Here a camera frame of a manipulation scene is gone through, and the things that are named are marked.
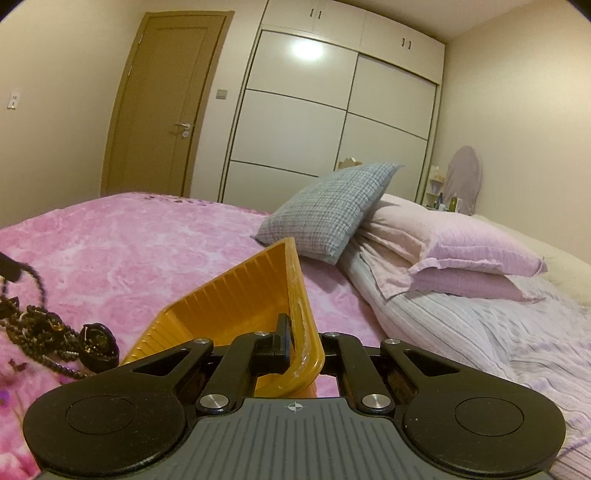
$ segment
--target pillow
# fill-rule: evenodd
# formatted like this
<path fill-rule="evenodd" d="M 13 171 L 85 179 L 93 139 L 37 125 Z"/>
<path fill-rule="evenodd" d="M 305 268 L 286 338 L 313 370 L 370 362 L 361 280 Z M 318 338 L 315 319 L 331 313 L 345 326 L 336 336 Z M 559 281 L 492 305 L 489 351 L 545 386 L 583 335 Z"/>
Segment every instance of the pillow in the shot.
<path fill-rule="evenodd" d="M 368 164 L 334 171 L 300 190 L 267 217 L 255 239 L 270 245 L 292 236 L 300 255 L 335 265 L 400 167 Z"/>
<path fill-rule="evenodd" d="M 591 307 L 591 265 L 552 245 L 492 222 L 486 217 L 480 215 L 474 217 L 496 226 L 531 248 L 536 254 L 543 256 L 548 265 L 548 271 L 543 274 L 543 277 L 579 304 Z"/>
<path fill-rule="evenodd" d="M 376 285 L 386 300 L 408 291 L 434 291 L 471 299 L 504 299 L 533 302 L 544 297 L 524 292 L 504 275 L 460 268 L 425 268 L 411 275 L 412 264 L 374 241 L 355 235 L 350 242 L 370 268 Z"/>
<path fill-rule="evenodd" d="M 412 263 L 411 275 L 425 268 L 524 277 L 547 271 L 542 258 L 492 225 L 391 195 L 377 202 L 359 232 Z"/>

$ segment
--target bed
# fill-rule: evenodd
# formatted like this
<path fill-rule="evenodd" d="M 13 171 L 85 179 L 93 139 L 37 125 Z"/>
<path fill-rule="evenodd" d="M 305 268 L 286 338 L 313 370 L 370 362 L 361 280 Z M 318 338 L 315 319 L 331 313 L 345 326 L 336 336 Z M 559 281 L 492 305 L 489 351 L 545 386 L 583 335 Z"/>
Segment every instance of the bed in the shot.
<path fill-rule="evenodd" d="M 384 331 L 404 341 L 528 386 L 562 410 L 567 436 L 551 473 L 591 479 L 591 313 L 546 278 L 511 277 L 536 303 L 412 291 L 386 300 L 355 237 L 340 269 L 371 305 Z"/>
<path fill-rule="evenodd" d="M 48 308 L 76 330 L 102 322 L 115 334 L 121 358 L 166 305 L 262 250 L 251 235 L 266 214 L 220 203 L 129 193 L 55 210 L 0 231 L 0 251 L 37 268 Z M 337 270 L 303 259 L 319 332 L 351 333 L 378 346 L 385 333 L 369 306 Z M 30 278 L 11 286 L 37 303 Z M 31 362 L 0 333 L 0 478 L 38 472 L 21 433 L 28 406 L 69 381 Z M 319 396 L 337 395 L 319 378 Z"/>

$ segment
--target pink blanket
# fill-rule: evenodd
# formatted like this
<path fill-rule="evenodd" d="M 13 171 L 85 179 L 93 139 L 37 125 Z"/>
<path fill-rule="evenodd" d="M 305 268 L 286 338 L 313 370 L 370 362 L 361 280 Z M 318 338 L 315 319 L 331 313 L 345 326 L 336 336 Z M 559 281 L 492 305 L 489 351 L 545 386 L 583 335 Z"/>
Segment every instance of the pink blanket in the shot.
<path fill-rule="evenodd" d="M 0 231 L 0 251 L 41 274 L 48 308 L 76 330 L 102 322 L 122 358 L 166 305 L 259 252 L 251 235 L 265 214 L 202 200 L 130 193 L 55 210 Z M 335 268 L 302 259 L 319 332 L 338 330 L 378 346 L 385 334 Z M 11 286 L 38 303 L 30 278 Z M 68 381 L 31 362 L 0 332 L 0 479 L 38 472 L 21 433 L 29 405 Z M 317 380 L 319 396 L 336 395 Z"/>

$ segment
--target striped blanket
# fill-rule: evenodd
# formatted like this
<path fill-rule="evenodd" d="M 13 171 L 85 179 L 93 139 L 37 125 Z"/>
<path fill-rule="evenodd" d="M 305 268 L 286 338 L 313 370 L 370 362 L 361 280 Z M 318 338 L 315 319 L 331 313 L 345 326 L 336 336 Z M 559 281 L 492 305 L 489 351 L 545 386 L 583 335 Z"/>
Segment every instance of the striped blanket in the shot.
<path fill-rule="evenodd" d="M 380 325 L 452 360 L 530 387 L 553 400 L 567 427 L 551 473 L 591 479 L 591 314 L 541 278 L 511 277 L 545 299 L 533 304 L 409 292 L 385 300 L 352 241 L 339 268 Z"/>

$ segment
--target gray ribbed plate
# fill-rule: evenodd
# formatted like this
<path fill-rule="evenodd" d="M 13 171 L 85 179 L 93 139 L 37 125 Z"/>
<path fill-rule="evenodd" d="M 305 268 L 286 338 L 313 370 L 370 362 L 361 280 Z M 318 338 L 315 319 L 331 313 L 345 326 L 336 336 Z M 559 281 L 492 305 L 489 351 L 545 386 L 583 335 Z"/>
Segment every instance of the gray ribbed plate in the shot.
<path fill-rule="evenodd" d="M 61 477 L 42 473 L 39 479 Z M 230 415 L 197 423 L 171 456 L 134 480 L 452 480 L 420 459 L 386 419 L 359 415 L 344 398 L 249 398 Z M 538 473 L 530 480 L 551 480 Z"/>

